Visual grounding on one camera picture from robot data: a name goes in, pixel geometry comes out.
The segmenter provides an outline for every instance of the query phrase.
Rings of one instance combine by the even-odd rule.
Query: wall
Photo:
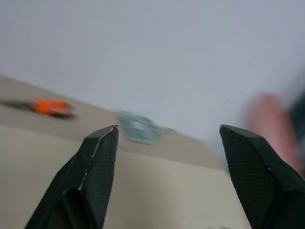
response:
[[[0,73],[147,115],[222,153],[260,91],[290,104],[305,85],[302,0],[10,0]]]

